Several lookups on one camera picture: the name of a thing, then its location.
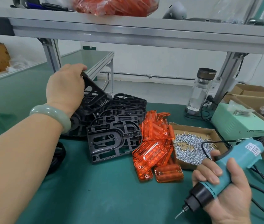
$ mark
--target electric screwdriver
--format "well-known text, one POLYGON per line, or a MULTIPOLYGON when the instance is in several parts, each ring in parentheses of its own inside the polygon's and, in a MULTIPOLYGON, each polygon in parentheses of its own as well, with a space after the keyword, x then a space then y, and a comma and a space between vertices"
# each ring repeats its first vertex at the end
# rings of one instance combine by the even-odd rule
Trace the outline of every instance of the electric screwdriver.
POLYGON ((175 218, 185 211, 196 211, 200 207, 205 207, 214 200, 230 183, 230 173, 226 164, 228 159, 234 158, 238 165, 242 168, 251 168, 259 159, 264 151, 261 142, 246 139, 238 145, 230 148, 226 153, 215 157, 215 162, 222 169, 223 173, 219 177, 220 183, 213 185, 209 182, 198 182, 191 190, 190 195, 186 198, 183 210, 175 218))

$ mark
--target glass water bottle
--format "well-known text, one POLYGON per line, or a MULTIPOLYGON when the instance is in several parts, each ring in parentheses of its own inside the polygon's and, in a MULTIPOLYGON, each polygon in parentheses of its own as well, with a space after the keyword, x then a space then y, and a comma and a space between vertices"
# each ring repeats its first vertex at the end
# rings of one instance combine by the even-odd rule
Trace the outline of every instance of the glass water bottle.
POLYGON ((197 72, 197 79, 194 82, 190 101, 186 106, 186 112, 191 115, 199 113, 215 78, 217 71, 209 68, 199 68, 197 72))

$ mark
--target left forearm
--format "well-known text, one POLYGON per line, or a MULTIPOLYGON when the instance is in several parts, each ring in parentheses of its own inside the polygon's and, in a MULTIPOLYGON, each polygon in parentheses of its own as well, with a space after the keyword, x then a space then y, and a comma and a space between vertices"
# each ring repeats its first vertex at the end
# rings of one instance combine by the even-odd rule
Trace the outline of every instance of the left forearm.
POLYGON ((43 181, 62 125, 34 114, 0 136, 0 223, 14 223, 43 181))

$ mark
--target green work table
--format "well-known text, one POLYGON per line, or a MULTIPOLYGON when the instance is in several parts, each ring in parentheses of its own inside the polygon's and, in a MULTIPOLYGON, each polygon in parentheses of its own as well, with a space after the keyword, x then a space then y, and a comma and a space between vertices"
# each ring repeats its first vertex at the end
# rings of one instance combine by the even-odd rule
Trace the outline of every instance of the green work table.
MULTIPOLYGON (((34 105, 45 102, 45 86, 49 77, 45 68, 47 66, 24 70, 22 74, 0 80, 0 134, 27 117, 34 105)), ((168 121, 213 128, 209 122, 185 118, 184 108, 183 105, 171 104, 147 105, 147 110, 170 112, 172 115, 168 121)), ((17 224, 211 222, 203 210, 195 214, 184 213, 174 219, 192 187, 191 171, 184 171, 184 180, 180 183, 160 184, 155 178, 141 183, 131 155, 93 165, 86 141, 60 141, 67 150, 62 165, 45 178, 17 224)), ((264 174, 264 161, 258 161, 256 165, 264 174)), ((264 182, 258 175, 249 170, 246 175, 251 184, 264 189, 264 182)), ((253 198, 264 207, 264 195, 254 189, 252 191, 253 198)), ((264 213, 254 204, 251 205, 251 220, 252 223, 264 223, 264 213)))

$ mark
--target person's right hand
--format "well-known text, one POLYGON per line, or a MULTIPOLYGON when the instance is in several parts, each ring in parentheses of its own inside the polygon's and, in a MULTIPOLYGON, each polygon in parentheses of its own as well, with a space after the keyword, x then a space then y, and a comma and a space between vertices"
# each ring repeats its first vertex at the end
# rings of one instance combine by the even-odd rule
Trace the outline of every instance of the person's right hand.
POLYGON ((80 76, 84 64, 66 64, 50 76, 46 97, 47 104, 62 110, 70 118, 79 108, 84 95, 84 80, 80 76))
MULTIPOLYGON (((212 159, 218 155, 220 155, 218 150, 211 151, 212 159)), ((230 172, 232 183, 204 209, 210 215, 212 223, 251 223, 252 192, 246 175, 234 158, 228 160, 227 169, 230 172)), ((218 176, 221 175, 222 169, 214 161, 204 159, 202 164, 193 171, 193 186, 199 181, 219 184, 218 176)))

